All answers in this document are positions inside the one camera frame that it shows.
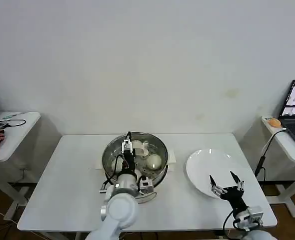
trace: white table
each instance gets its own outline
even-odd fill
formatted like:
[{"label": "white table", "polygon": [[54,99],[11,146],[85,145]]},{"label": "white table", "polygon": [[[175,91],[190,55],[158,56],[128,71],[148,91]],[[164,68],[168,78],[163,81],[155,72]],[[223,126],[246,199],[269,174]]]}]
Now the white table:
[{"label": "white table", "polygon": [[[3,117],[13,114],[15,114],[15,112],[0,112],[0,121],[3,120]],[[5,162],[11,157],[11,155],[14,153],[29,131],[33,128],[39,118],[40,114],[38,112],[27,112],[9,118],[24,119],[26,120],[26,123],[22,126],[8,127],[4,130],[5,140],[0,144],[0,162]],[[10,122],[11,125],[18,125],[19,123],[21,122]],[[27,189],[28,188],[26,187],[22,188],[19,193],[10,184],[4,181],[2,177],[0,177],[0,190],[14,200],[4,219],[9,220],[9,218],[11,218],[16,210],[17,205],[25,206],[27,204],[28,201],[24,197],[24,193],[26,193]]]},{"label": "white table", "polygon": [[[271,134],[274,134],[279,128],[272,127],[268,120],[271,119],[272,116],[263,116],[262,122],[269,130]],[[288,159],[295,163],[295,141],[287,132],[280,132],[275,135],[274,139],[283,149],[285,154],[287,155]],[[295,218],[295,204],[291,200],[291,197],[295,194],[295,182],[291,184],[287,189],[283,187],[281,184],[276,185],[280,194],[278,196],[267,196],[267,200],[270,204],[285,204],[288,208],[289,212],[291,213],[292,217]]]},{"label": "white table", "polygon": [[[277,219],[255,178],[239,144],[231,133],[156,134],[174,149],[175,170],[166,174],[155,189],[157,196],[140,205],[134,231],[221,230],[231,212],[227,201],[198,192],[188,182],[184,163],[203,148],[221,149],[235,158],[246,171],[244,201],[261,206],[263,225],[272,227]],[[101,226],[99,194],[105,175],[96,169],[106,145],[117,135],[65,135],[56,147],[39,180],[17,228],[22,231],[90,232]],[[227,228],[233,228],[232,217]]]}]

